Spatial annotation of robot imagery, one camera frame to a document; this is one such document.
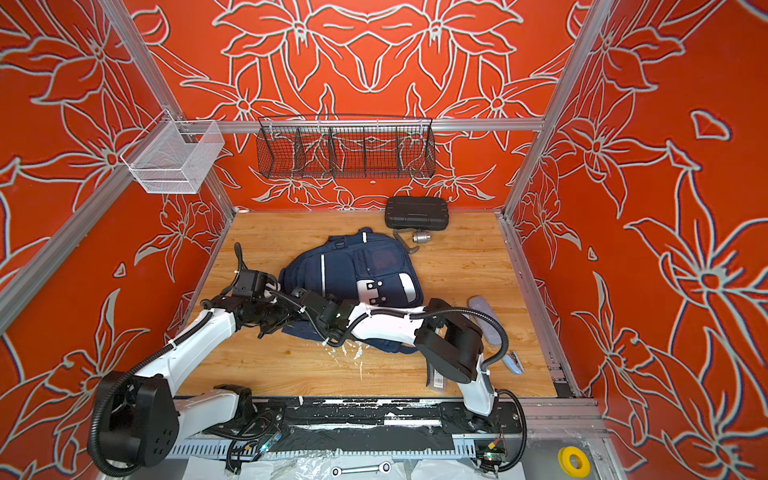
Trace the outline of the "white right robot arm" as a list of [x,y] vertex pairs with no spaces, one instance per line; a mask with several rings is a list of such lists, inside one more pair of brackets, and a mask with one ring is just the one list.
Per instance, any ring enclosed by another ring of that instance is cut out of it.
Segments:
[[458,385],[466,410],[483,417],[494,410],[498,394],[489,368],[507,355],[509,337],[493,316],[437,300],[416,308],[337,304],[304,289],[295,290],[287,301],[327,345],[340,347],[352,339],[410,345],[429,366]]

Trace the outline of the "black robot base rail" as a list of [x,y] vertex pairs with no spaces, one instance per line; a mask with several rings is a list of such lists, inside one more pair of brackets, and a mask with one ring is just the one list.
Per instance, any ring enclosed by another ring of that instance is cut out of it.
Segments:
[[520,409],[509,399],[496,401],[487,416],[470,412],[458,397],[257,397],[253,407],[255,425],[245,432],[251,436],[269,428],[424,427],[447,434],[491,435],[523,431]]

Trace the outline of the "navy blue student backpack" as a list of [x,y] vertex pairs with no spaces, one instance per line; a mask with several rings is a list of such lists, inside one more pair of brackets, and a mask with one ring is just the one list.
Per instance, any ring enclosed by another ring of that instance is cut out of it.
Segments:
[[353,235],[330,236],[297,256],[280,272],[282,289],[314,291],[340,303],[384,308],[421,306],[424,294],[406,247],[363,227]]

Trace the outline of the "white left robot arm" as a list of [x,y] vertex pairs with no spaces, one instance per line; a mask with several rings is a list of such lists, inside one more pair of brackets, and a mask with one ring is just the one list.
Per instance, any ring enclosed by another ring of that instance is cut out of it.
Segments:
[[274,276],[241,267],[233,284],[203,301],[199,316],[159,351],[125,372],[105,375],[96,389],[87,445],[98,470],[129,476],[159,464],[178,441],[205,430],[229,439],[231,455],[267,434],[273,419],[257,412],[245,387],[220,385],[187,400],[175,395],[224,340],[278,315],[279,292]]

